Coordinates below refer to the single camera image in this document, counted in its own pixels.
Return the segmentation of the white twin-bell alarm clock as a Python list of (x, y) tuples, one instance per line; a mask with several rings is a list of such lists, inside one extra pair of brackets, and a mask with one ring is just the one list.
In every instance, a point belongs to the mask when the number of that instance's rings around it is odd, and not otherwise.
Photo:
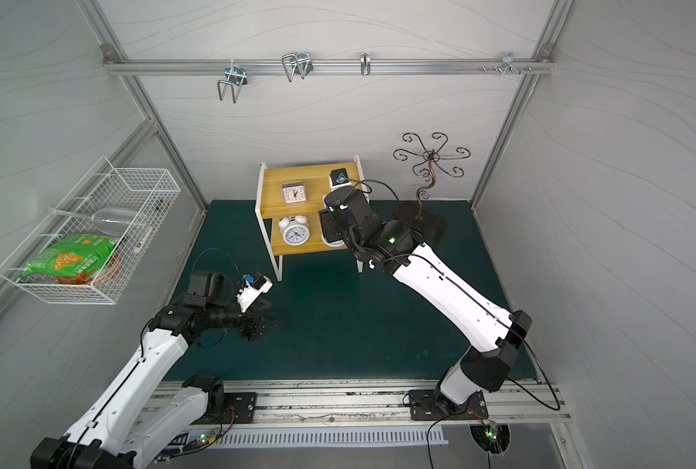
[(283, 241), (289, 246), (301, 246), (308, 242), (311, 231), (305, 215), (283, 217), (277, 222)]

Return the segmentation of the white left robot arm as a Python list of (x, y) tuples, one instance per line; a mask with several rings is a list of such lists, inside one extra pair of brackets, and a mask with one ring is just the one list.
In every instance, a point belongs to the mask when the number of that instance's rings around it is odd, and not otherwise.
[(107, 389), (60, 438), (33, 450), (33, 468), (146, 468), (157, 457), (193, 455), (222, 439), (236, 422), (248, 422), (253, 403), (227, 397), (214, 377), (187, 379), (169, 403), (144, 422), (148, 400), (189, 347), (210, 329), (238, 331), (253, 341), (275, 326), (263, 317), (273, 286), (262, 274), (234, 284), (220, 300), (225, 275), (195, 272), (188, 291), (158, 311), (143, 328), (140, 345)]

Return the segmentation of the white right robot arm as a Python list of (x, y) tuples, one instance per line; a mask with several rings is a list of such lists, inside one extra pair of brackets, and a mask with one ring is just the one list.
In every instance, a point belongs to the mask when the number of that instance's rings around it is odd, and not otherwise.
[(524, 311), (497, 306), (447, 267), (434, 251), (447, 228), (444, 217), (408, 201), (383, 221), (356, 186), (326, 195), (318, 214), (328, 240), (342, 240), (358, 261), (419, 293), (468, 340), (466, 352), (435, 388), (441, 415), (463, 414), (470, 399), (482, 399), (509, 380), (533, 320)]

